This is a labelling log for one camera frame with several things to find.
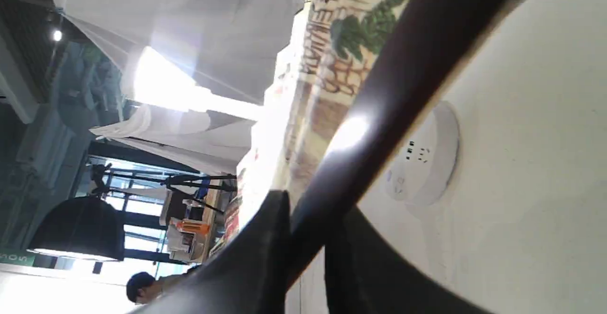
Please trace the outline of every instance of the person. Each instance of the person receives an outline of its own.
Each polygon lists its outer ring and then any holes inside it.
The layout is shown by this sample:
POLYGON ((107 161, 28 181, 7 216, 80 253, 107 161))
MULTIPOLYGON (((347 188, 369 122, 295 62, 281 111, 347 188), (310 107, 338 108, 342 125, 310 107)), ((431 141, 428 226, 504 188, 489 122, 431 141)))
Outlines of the person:
POLYGON ((126 297, 138 305, 145 305, 156 299, 170 288, 179 284, 185 277, 191 275, 198 266, 189 269, 181 275, 170 275, 169 277, 154 278, 152 275, 142 272, 133 275, 126 284, 126 297))

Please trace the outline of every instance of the lamp shade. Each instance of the lamp shade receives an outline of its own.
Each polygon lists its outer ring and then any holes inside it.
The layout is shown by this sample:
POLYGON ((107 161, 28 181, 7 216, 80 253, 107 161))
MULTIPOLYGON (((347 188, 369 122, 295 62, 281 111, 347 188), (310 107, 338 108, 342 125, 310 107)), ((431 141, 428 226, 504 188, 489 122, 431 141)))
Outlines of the lamp shade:
POLYGON ((123 260, 123 216, 95 197, 68 199, 44 217, 28 250, 67 258, 123 260))

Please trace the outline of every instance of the white fabric drape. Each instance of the white fabric drape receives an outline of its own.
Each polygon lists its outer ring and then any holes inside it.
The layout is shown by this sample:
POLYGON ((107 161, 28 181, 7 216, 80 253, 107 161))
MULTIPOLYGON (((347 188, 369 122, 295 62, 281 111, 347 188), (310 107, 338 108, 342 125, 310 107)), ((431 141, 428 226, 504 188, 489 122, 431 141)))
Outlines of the white fabric drape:
POLYGON ((143 104, 130 119, 91 132, 216 175, 236 173, 238 161, 251 146, 252 124, 237 121, 207 130, 210 119, 206 113, 143 104))
POLYGON ((124 71, 152 46, 214 94, 262 103, 303 0, 54 0, 124 71))

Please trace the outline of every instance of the green plant painting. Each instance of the green plant painting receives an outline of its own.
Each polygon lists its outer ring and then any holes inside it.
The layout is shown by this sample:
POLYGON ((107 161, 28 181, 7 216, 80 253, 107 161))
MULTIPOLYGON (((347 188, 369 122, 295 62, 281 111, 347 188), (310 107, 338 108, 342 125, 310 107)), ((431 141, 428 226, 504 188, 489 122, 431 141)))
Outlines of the green plant painting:
POLYGON ((348 15, 331 24, 331 42, 335 52, 342 59, 348 58, 348 52, 358 61, 362 61, 360 46, 374 54, 386 43, 388 36, 396 27, 396 16, 392 9, 402 5, 405 0, 382 0, 359 20, 348 15))

